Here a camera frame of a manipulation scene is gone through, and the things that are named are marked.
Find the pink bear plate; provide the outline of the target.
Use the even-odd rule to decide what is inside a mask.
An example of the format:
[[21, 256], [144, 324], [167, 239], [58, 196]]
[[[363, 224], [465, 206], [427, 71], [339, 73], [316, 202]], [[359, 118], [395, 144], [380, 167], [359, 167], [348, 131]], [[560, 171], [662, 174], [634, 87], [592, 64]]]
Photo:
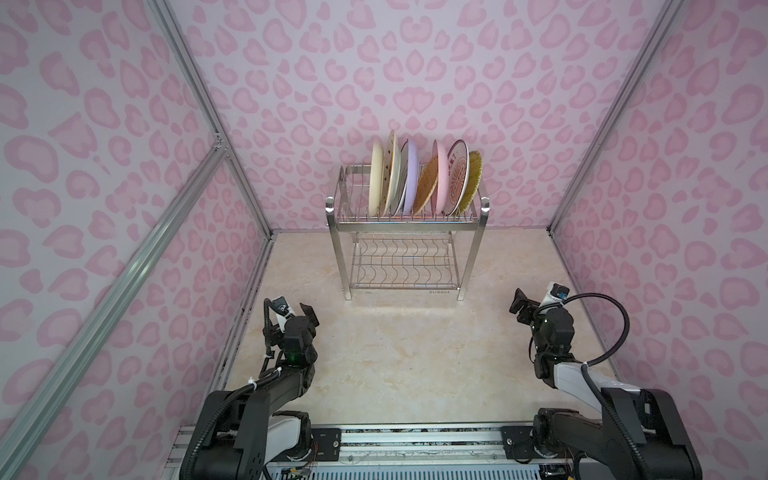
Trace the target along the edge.
[[431, 197], [432, 213], [435, 216], [444, 214], [450, 188], [449, 160], [445, 146], [439, 141], [433, 142], [433, 157], [437, 160], [436, 186]]

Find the orange rimmed star plate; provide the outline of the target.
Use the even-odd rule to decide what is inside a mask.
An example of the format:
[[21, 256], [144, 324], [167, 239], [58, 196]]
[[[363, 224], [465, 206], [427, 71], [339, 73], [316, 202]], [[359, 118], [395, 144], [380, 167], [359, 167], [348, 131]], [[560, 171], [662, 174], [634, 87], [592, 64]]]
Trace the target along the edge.
[[398, 137], [395, 130], [392, 130], [389, 135], [387, 150], [386, 150], [386, 162], [385, 162], [385, 188], [383, 189], [383, 201], [382, 210], [383, 215], [390, 215], [395, 204], [395, 197], [397, 192], [397, 186], [400, 176], [400, 148], [398, 145]]

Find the green rimmed woven bamboo plate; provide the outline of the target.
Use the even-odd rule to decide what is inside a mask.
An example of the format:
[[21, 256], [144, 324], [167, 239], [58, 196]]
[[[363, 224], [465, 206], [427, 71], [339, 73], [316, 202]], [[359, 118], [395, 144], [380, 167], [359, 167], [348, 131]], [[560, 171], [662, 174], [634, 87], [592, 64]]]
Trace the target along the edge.
[[469, 207], [476, 195], [483, 171], [483, 158], [479, 151], [471, 151], [469, 154], [469, 178], [467, 186], [454, 214], [462, 215]]

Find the brown woven bamboo plate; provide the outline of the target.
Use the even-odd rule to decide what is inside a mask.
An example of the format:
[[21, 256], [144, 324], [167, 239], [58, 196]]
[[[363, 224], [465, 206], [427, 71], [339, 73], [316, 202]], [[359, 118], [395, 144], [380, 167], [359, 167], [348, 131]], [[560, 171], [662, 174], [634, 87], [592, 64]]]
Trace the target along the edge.
[[437, 186], [439, 173], [439, 159], [434, 156], [423, 168], [419, 176], [416, 197], [412, 214], [418, 216], [430, 202], [431, 196]]

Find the purple bear plate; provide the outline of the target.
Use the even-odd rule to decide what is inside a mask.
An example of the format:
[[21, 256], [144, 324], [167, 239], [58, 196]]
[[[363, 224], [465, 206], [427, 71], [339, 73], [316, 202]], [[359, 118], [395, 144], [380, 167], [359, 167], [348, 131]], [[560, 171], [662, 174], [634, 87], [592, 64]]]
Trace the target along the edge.
[[416, 143], [413, 140], [407, 140], [404, 145], [404, 152], [406, 154], [407, 175], [402, 213], [404, 215], [411, 215], [416, 200], [419, 180], [419, 156]]

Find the white plate orange sunburst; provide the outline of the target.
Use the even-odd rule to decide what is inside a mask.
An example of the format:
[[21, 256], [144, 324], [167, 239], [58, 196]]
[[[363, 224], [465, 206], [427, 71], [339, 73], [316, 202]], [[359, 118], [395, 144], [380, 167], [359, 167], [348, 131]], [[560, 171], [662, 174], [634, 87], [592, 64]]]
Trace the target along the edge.
[[448, 152], [449, 189], [443, 208], [444, 215], [458, 211], [459, 203], [469, 181], [469, 149], [463, 139], [456, 140]]

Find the cream round plate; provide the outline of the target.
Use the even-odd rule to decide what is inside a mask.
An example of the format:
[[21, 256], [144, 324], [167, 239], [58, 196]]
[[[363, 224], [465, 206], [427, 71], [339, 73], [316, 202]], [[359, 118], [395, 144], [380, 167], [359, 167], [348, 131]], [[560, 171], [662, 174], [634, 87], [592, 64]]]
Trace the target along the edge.
[[375, 139], [371, 150], [371, 163], [369, 174], [368, 215], [377, 217], [381, 202], [383, 185], [383, 146]]

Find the white plate dark rim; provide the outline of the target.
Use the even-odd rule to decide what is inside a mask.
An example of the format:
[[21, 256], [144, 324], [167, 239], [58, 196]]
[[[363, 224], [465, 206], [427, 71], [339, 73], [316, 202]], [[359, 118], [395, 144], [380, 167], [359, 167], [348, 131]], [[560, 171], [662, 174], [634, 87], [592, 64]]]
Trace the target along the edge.
[[408, 176], [408, 173], [407, 173], [408, 148], [409, 148], [409, 141], [406, 140], [400, 150], [400, 166], [399, 166], [398, 183], [396, 188], [396, 196], [395, 196], [395, 200], [392, 203], [392, 209], [390, 211], [392, 215], [398, 214], [402, 210], [405, 203], [406, 183], [407, 183], [407, 176]]

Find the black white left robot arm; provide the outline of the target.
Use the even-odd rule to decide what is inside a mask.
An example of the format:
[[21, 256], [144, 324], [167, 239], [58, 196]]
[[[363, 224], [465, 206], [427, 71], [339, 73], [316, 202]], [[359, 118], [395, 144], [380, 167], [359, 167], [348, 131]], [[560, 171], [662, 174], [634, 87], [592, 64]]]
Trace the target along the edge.
[[297, 315], [284, 298], [264, 301], [266, 357], [259, 375], [204, 401], [179, 467], [181, 479], [259, 479], [267, 464], [285, 455], [314, 454], [309, 414], [283, 406], [311, 386], [318, 353], [319, 320], [312, 306]]

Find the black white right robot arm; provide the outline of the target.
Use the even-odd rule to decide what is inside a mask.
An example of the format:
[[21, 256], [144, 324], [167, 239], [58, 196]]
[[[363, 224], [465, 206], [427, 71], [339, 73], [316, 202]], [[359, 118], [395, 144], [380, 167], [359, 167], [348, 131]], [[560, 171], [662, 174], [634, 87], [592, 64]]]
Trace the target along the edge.
[[[619, 338], [603, 354], [579, 361], [572, 353], [575, 321], [567, 307], [585, 298], [614, 305], [623, 326]], [[616, 479], [702, 478], [700, 461], [671, 395], [609, 378], [594, 369], [616, 354], [630, 333], [630, 316], [621, 302], [597, 292], [573, 295], [568, 287], [552, 282], [541, 301], [517, 289], [509, 311], [530, 329], [535, 376], [601, 416], [594, 420], [573, 409], [540, 408], [526, 445], [530, 452], [545, 458], [571, 455], [575, 478], [580, 476], [585, 458], [606, 466]]]

